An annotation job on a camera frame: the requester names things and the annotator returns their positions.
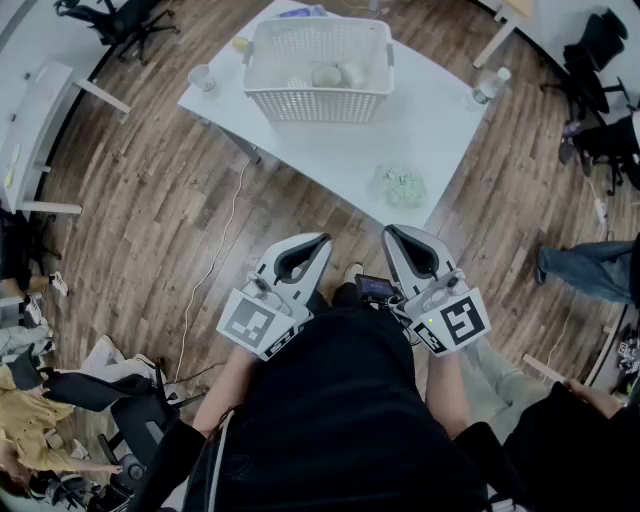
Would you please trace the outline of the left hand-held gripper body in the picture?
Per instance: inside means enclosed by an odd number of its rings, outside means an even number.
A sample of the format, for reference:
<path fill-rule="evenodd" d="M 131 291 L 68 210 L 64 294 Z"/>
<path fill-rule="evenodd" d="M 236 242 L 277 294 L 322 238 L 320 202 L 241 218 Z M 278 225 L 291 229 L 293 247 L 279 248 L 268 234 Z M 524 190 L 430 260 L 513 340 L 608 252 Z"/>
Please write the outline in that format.
<path fill-rule="evenodd" d="M 286 346 L 313 318 L 311 311 L 276 291 L 257 273 L 231 290 L 216 330 L 263 361 Z"/>

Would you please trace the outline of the white plastic basket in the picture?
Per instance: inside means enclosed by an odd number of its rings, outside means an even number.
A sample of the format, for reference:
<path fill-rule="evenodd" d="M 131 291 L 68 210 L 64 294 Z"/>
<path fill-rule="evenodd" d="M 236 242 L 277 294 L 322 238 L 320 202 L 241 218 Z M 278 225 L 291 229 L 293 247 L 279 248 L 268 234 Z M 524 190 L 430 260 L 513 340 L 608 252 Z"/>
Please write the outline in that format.
<path fill-rule="evenodd" d="M 315 88 L 320 65 L 354 63 L 364 89 Z M 259 23 L 243 59 L 243 87 L 275 122 L 366 124 L 393 92 L 395 65 L 390 27 L 344 17 L 272 18 Z"/>

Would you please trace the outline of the person's left forearm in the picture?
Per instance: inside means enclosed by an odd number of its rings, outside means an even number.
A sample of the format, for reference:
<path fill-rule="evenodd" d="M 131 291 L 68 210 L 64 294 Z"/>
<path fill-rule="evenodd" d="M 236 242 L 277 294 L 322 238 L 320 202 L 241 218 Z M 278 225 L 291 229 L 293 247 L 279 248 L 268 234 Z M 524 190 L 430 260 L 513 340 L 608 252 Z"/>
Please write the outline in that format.
<path fill-rule="evenodd" d="M 244 402 L 258 358 L 236 345 L 220 375 L 206 393 L 192 427 L 205 438 L 217 428 L 224 414 Z"/>

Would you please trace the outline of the person's right forearm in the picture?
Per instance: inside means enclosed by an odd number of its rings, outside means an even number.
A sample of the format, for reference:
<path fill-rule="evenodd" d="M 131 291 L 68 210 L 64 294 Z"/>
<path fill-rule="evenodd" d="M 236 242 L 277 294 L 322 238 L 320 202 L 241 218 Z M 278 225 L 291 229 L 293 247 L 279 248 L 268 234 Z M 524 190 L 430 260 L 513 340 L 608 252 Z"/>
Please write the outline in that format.
<path fill-rule="evenodd" d="M 429 357 L 426 405 L 451 439 L 471 425 L 458 353 Z"/>

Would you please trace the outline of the printed paper cup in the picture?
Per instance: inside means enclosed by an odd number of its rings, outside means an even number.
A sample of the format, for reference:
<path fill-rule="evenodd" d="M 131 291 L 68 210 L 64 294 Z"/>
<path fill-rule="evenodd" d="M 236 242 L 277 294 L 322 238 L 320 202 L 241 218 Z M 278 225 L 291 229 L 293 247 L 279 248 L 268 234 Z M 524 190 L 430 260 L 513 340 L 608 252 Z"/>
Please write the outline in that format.
<path fill-rule="evenodd" d="M 201 92 L 209 92 L 216 86 L 212 71 L 207 64 L 195 66 L 188 75 L 189 84 Z"/>

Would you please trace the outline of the black device with screen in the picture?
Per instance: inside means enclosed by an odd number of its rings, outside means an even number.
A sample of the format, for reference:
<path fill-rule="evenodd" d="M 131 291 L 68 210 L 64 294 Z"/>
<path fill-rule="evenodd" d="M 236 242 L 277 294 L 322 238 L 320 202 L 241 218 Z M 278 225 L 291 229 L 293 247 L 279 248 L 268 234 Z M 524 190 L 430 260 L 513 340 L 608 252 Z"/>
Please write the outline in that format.
<path fill-rule="evenodd" d="M 384 303 L 395 295 L 392 283 L 385 278 L 356 274 L 355 284 L 362 301 Z"/>

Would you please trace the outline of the person's black trousers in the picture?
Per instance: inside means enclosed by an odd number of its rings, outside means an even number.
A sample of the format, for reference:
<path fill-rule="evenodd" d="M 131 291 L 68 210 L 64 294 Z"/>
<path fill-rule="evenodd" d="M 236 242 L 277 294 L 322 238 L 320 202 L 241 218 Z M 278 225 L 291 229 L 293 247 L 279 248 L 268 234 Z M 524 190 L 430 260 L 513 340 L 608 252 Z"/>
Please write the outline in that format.
<path fill-rule="evenodd" d="M 330 301 L 315 290 L 306 303 L 306 307 L 314 315 L 320 314 L 330 308 L 339 309 L 362 309 L 365 304 L 360 300 L 357 286 L 354 283 L 346 282 L 337 287 Z"/>

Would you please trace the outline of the grey bag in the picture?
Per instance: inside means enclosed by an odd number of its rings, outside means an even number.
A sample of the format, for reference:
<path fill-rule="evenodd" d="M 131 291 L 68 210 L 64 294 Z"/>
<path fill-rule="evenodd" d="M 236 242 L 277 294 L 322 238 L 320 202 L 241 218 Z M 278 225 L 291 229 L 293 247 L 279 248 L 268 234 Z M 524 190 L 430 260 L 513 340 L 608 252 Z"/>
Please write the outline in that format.
<path fill-rule="evenodd" d="M 526 376 L 485 338 L 463 348 L 460 363 L 472 422 L 487 423 L 503 444 L 529 406 Z"/>

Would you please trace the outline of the person's black shirt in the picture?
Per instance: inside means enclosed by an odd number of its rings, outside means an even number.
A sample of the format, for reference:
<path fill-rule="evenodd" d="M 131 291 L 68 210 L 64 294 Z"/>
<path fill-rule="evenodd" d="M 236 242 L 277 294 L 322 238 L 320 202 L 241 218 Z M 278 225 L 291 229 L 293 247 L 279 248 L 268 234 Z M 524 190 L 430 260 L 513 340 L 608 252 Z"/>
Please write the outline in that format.
<path fill-rule="evenodd" d="M 178 433 L 130 512 L 488 512 L 485 477 L 428 411 L 401 330 L 330 310 L 260 365 L 225 433 Z"/>

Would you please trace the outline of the black office chair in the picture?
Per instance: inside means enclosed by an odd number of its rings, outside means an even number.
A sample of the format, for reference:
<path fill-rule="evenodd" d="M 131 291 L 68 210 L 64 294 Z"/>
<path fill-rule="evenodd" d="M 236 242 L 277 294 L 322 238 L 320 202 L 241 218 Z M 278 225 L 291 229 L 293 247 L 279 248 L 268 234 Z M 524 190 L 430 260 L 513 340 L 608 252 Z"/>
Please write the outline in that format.
<path fill-rule="evenodd" d="M 640 110 L 612 124 L 587 127 L 583 121 L 568 121 L 563 129 L 558 158 L 565 165 L 573 156 L 580 159 L 583 174 L 591 176 L 591 166 L 605 157 L 611 168 L 609 197 L 623 183 L 622 165 L 640 166 Z"/>
<path fill-rule="evenodd" d="M 569 121 L 583 121 L 591 111 L 601 123 L 601 114 L 609 114 L 608 93 L 621 92 L 631 107 L 630 96 L 620 77 L 615 85 L 603 86 L 599 73 L 625 49 L 628 30 L 611 10 L 591 14 L 585 30 L 577 43 L 564 47 L 563 58 L 566 74 L 558 84 L 543 83 L 541 91 L 562 91 L 568 101 Z"/>
<path fill-rule="evenodd" d="M 145 57 L 145 44 L 153 33 L 171 31 L 179 34 L 181 29 L 175 24 L 159 25 L 165 18 L 173 18 L 175 12 L 164 9 L 156 16 L 151 11 L 159 0 L 125 0 L 118 8 L 112 0 L 96 0 L 103 2 L 106 12 L 99 11 L 81 3 L 81 0 L 56 0 L 54 10 L 59 17 L 69 17 L 89 24 L 89 28 L 97 33 L 103 46 L 120 47 L 118 60 L 125 61 L 128 50 L 136 45 L 138 59 L 143 66 L 149 60 Z"/>
<path fill-rule="evenodd" d="M 100 447 L 111 464 L 121 463 L 121 473 L 111 477 L 115 495 L 124 499 L 124 510 L 138 490 L 146 467 L 151 463 L 168 428 L 179 418 L 179 406 L 169 403 L 164 391 L 165 360 L 155 365 L 153 378 L 134 374 L 115 382 L 79 372 L 44 368 L 44 396 L 72 406 L 102 412 L 108 410 L 118 432 L 110 439 L 98 436 Z M 125 444 L 130 453 L 117 459 L 115 449 Z"/>

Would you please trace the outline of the clear plastic water bottle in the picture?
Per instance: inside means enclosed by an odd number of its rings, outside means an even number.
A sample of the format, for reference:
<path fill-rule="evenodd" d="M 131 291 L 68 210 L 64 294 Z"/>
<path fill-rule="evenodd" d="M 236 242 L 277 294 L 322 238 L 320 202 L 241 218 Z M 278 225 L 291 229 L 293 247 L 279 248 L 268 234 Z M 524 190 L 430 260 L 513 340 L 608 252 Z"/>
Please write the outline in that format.
<path fill-rule="evenodd" d="M 496 99 L 511 79 L 511 72 L 501 67 L 497 71 L 485 72 L 480 82 L 472 90 L 471 98 L 475 104 L 485 105 Z"/>

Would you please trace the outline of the wooden-top desk with white legs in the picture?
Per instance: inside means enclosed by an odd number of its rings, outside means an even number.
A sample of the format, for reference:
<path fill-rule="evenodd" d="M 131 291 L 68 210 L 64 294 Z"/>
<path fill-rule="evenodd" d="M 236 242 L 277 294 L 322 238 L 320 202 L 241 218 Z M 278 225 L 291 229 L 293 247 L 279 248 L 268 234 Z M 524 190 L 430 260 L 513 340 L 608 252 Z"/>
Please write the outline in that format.
<path fill-rule="evenodd" d="M 535 0 L 499 0 L 494 20 L 499 22 L 501 27 L 473 61 L 476 69 L 482 68 L 519 24 L 533 15 L 534 4 Z"/>

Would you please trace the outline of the grey cloth bundle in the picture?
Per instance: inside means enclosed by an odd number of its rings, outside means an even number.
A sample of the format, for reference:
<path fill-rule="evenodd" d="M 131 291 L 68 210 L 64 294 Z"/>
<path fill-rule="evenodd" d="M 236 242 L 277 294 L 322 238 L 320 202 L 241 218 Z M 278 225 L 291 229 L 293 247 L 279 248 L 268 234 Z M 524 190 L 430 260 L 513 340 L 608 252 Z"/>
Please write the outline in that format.
<path fill-rule="evenodd" d="M 33 328 L 18 325 L 0 329 L 0 362 L 14 361 L 31 345 L 37 356 L 54 350 L 53 330 L 44 324 Z"/>

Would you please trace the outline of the wipes packet with purple label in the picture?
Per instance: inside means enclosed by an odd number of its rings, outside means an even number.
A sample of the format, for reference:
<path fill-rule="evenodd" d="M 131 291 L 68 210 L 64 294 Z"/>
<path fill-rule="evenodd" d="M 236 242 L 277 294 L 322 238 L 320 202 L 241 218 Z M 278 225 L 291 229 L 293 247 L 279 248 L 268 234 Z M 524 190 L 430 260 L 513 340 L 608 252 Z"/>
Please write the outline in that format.
<path fill-rule="evenodd" d="M 307 18 L 307 17 L 327 17 L 327 11 L 322 5 L 312 5 L 307 7 L 296 8 L 282 12 L 277 18 Z"/>

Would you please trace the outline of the yellow paper note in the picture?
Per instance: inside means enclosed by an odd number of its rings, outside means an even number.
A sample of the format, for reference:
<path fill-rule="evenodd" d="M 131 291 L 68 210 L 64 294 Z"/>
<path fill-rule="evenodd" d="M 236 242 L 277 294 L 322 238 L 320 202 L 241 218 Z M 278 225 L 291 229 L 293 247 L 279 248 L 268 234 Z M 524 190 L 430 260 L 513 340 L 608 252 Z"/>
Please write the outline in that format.
<path fill-rule="evenodd" d="M 5 189 L 9 189 L 12 186 L 14 168 L 15 168 L 18 160 L 19 160 L 20 151 L 21 151 L 21 145 L 20 144 L 15 144 L 13 146 L 13 149 L 12 149 L 12 152 L 11 152 L 11 158 L 9 159 L 9 163 L 6 166 L 6 174 L 5 174 L 5 178 L 4 178 L 4 188 Z"/>

